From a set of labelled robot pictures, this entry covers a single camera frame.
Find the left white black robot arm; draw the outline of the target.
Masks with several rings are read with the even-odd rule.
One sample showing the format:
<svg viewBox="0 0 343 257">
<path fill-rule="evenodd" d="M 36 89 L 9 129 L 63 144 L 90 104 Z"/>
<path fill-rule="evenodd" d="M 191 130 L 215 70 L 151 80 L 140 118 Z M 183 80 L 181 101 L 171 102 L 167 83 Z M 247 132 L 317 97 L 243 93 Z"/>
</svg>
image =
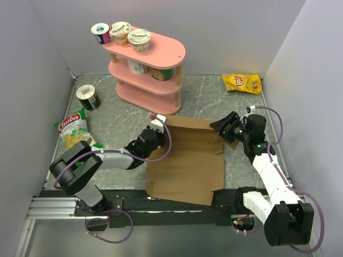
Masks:
<svg viewBox="0 0 343 257">
<path fill-rule="evenodd" d="M 108 204 L 99 188 L 90 182 L 94 174 L 102 169 L 133 170 L 145 162 L 160 161 L 162 158 L 150 160 L 149 156 L 164 145 L 166 138 L 171 139 L 169 129 L 147 126 L 137 139 L 121 149 L 96 148 L 80 141 L 50 165 L 54 187 L 80 199 L 88 213 L 101 215 Z"/>
</svg>

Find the brown cardboard box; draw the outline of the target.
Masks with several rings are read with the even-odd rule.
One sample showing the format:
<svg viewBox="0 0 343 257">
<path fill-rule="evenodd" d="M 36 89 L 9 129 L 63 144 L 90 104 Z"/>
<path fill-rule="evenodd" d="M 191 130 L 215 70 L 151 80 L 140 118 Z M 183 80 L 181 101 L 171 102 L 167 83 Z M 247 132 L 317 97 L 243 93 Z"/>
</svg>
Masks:
<svg viewBox="0 0 343 257">
<path fill-rule="evenodd" d="M 167 116 L 171 139 L 150 155 L 145 170 L 146 193 L 165 200 L 209 206 L 224 188 L 226 144 L 210 120 Z"/>
</svg>

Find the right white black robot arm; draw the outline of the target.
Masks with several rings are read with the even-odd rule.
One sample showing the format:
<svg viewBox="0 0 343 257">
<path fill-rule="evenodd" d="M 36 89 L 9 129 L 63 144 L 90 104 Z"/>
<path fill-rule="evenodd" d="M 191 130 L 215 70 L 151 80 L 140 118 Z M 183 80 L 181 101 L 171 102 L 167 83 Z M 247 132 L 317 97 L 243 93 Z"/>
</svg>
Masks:
<svg viewBox="0 0 343 257">
<path fill-rule="evenodd" d="M 267 242 L 271 246 L 305 245 L 311 237 L 314 209 L 292 190 L 282 173 L 273 148 L 265 135 L 266 118 L 249 113 L 240 117 L 231 112 L 225 118 L 212 122 L 210 127 L 228 143 L 241 142 L 246 157 L 262 179 L 268 198 L 253 187 L 237 190 L 234 207 L 239 213 L 252 211 L 264 225 Z"/>
</svg>

